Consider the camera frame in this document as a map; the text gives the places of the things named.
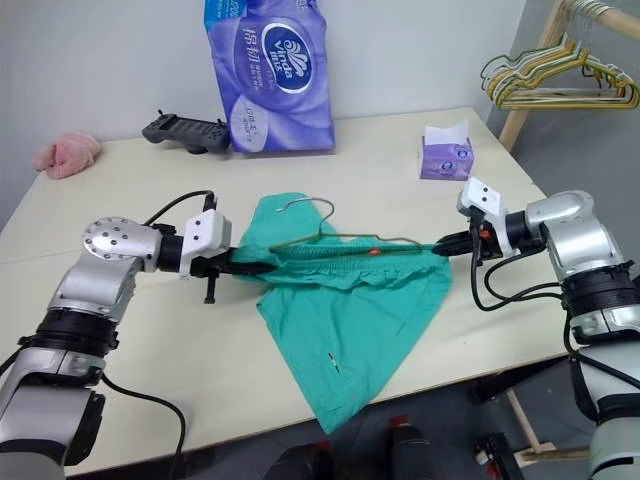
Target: tissue pack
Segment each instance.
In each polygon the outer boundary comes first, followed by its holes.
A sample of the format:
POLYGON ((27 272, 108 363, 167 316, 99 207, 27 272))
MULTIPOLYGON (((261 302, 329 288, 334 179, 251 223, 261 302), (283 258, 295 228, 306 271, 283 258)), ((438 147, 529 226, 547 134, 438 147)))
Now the tissue pack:
POLYGON ((236 151, 335 146, 315 0, 207 0, 205 26, 236 151))
POLYGON ((420 178, 467 180, 474 161, 468 130, 466 121, 450 128, 425 127, 420 178))

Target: floor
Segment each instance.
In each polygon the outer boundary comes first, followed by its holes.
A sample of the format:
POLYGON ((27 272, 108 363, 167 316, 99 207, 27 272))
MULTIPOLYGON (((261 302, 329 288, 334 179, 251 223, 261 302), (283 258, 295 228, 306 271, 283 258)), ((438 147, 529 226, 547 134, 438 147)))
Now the floor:
MULTIPOLYGON (((467 397, 469 386, 455 385, 367 407, 329 438, 316 422, 308 422, 219 446, 189 462, 189 478, 259 480, 287 448, 329 440, 340 480, 382 479, 387 422, 407 415, 432 444, 439 480, 488 479, 491 477, 487 468, 474 461, 476 438, 502 431, 515 450, 527 444, 506 398, 501 396, 476 406, 467 397)), ((560 448, 589 444, 594 427, 575 406, 566 364, 518 386, 516 392, 542 441, 551 441, 560 448)), ((588 477, 586 461, 536 464, 523 472, 526 480, 588 477)))

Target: white wall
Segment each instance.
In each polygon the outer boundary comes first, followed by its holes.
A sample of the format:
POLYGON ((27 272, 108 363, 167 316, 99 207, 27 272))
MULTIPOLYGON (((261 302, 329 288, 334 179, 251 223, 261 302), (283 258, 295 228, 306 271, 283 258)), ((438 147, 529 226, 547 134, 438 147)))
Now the white wall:
MULTIPOLYGON (((0 228, 33 151, 70 129, 132 137, 165 111, 222 116, 204 0, 0 0, 0 228)), ((336 117, 489 102, 484 61, 509 50, 524 0, 319 0, 336 117)))

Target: hanger rack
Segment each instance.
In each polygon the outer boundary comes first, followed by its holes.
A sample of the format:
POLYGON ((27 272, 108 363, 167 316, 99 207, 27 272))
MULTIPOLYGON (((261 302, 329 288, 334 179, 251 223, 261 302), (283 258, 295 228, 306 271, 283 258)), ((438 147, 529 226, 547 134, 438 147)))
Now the hanger rack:
MULTIPOLYGON (((567 29, 571 19, 570 11, 574 4, 575 0, 555 1, 542 37, 540 37, 538 48, 549 48, 557 45, 558 39, 562 37, 562 34, 567 29)), ((605 11, 593 21, 640 42, 640 18, 616 8, 605 11)), ((500 133, 500 142, 507 150, 511 151, 513 149, 513 145, 516 143, 528 115, 529 112, 527 110, 517 110, 509 113, 507 121, 502 128, 502 133, 500 133)))

